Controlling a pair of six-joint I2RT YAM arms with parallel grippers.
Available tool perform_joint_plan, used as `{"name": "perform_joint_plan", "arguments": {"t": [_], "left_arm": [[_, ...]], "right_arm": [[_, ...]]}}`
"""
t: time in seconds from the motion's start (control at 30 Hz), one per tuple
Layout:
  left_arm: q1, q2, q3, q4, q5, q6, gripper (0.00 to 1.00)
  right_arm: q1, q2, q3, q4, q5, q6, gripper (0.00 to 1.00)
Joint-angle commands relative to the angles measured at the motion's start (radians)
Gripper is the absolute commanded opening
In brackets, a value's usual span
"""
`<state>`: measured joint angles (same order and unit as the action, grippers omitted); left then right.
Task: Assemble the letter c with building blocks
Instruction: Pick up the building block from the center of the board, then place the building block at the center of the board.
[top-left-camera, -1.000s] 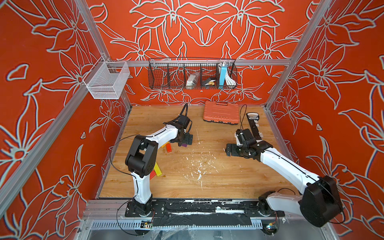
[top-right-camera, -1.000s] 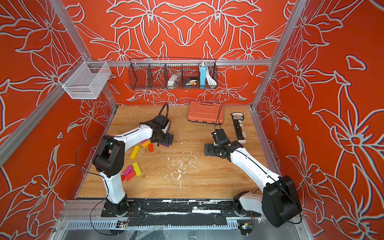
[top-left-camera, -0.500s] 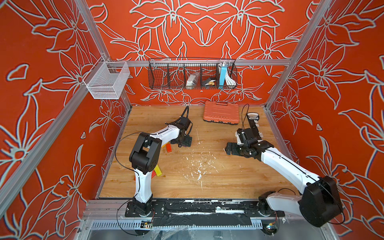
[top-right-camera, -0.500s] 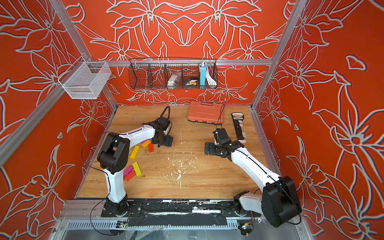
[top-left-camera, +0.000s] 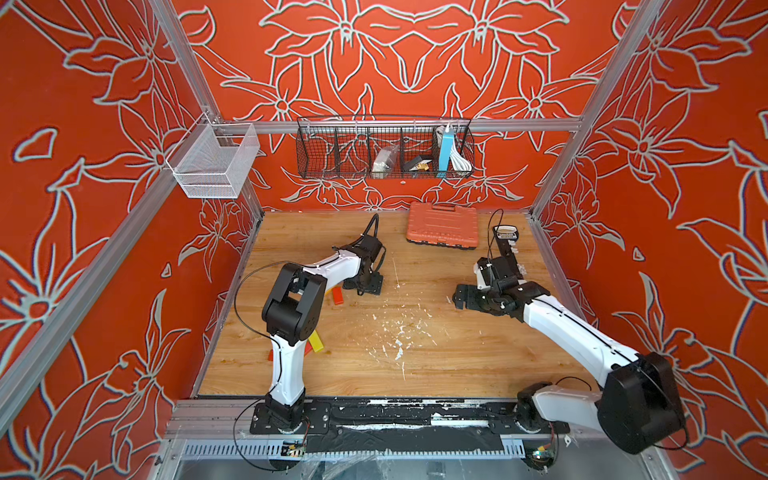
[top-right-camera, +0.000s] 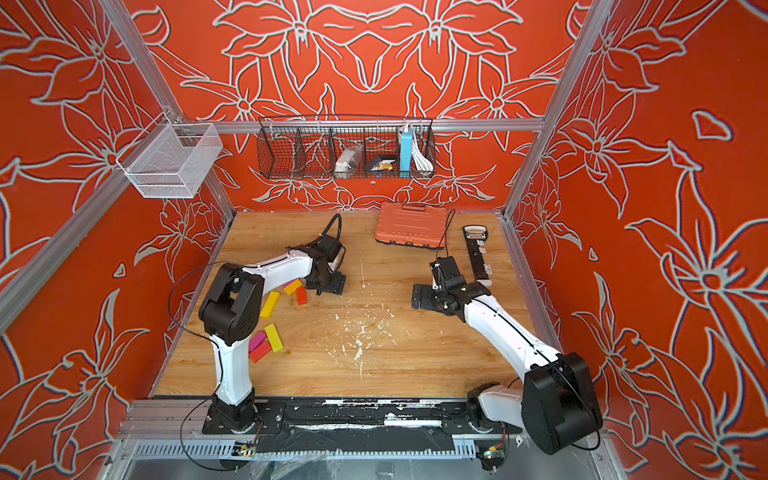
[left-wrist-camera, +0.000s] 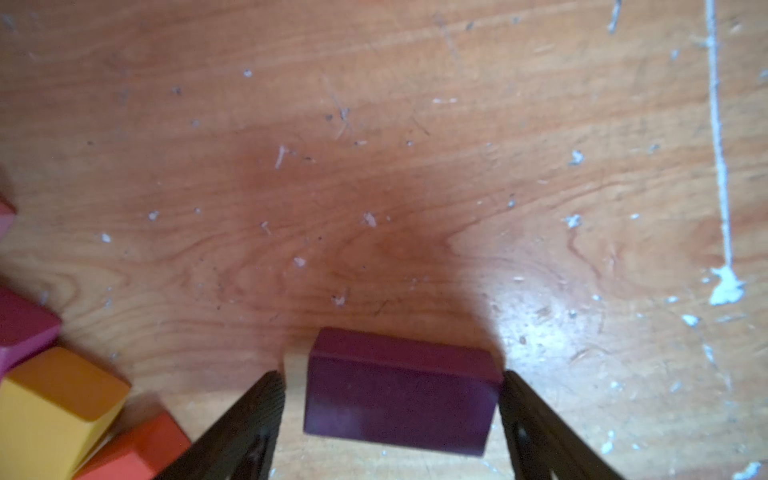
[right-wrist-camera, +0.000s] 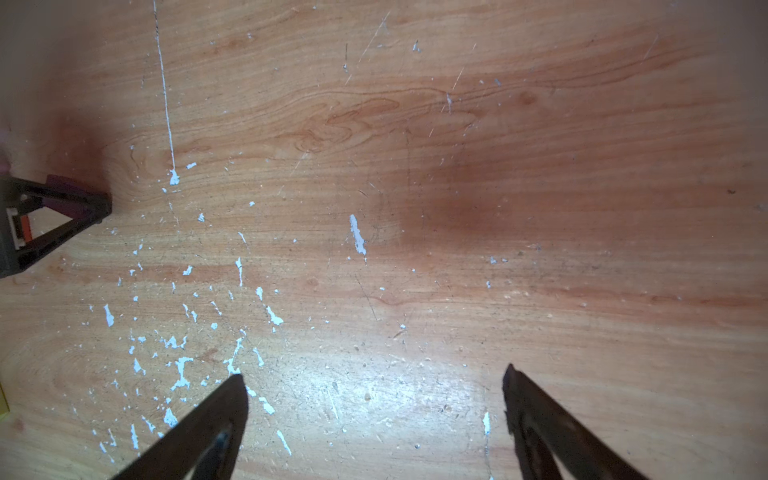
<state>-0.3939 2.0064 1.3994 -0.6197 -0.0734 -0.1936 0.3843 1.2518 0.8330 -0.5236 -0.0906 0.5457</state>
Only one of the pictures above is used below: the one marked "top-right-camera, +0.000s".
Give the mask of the short red block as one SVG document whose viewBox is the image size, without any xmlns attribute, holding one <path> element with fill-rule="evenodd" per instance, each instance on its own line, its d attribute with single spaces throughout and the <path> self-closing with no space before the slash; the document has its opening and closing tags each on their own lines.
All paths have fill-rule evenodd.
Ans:
<svg viewBox="0 0 768 480">
<path fill-rule="evenodd" d="M 306 305 L 308 303 L 307 291 L 304 287 L 299 287 L 296 290 L 296 301 L 298 305 Z"/>
</svg>

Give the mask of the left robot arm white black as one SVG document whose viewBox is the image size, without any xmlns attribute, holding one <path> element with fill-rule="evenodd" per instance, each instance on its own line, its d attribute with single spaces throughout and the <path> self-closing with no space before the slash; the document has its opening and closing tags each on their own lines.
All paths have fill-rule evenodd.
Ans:
<svg viewBox="0 0 768 480">
<path fill-rule="evenodd" d="M 263 296 L 295 280 L 302 280 L 319 295 L 342 294 L 344 254 L 339 237 L 323 234 L 265 262 L 225 263 L 219 268 L 198 313 L 217 357 L 212 416 L 221 417 L 238 431 L 255 422 L 248 344 L 260 318 Z"/>
</svg>

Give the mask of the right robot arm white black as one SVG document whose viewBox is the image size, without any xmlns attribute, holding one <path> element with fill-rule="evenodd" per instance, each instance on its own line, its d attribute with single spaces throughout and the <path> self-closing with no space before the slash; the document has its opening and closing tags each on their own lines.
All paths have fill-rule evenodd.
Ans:
<svg viewBox="0 0 768 480">
<path fill-rule="evenodd" d="M 452 257 L 430 264 L 433 280 L 413 287 L 412 307 L 456 316 L 483 335 L 511 365 L 522 385 L 483 387 L 476 395 L 487 420 L 527 432 L 552 455 L 599 433 L 603 415 L 587 362 L 540 340 L 479 282 L 469 283 Z"/>
</svg>

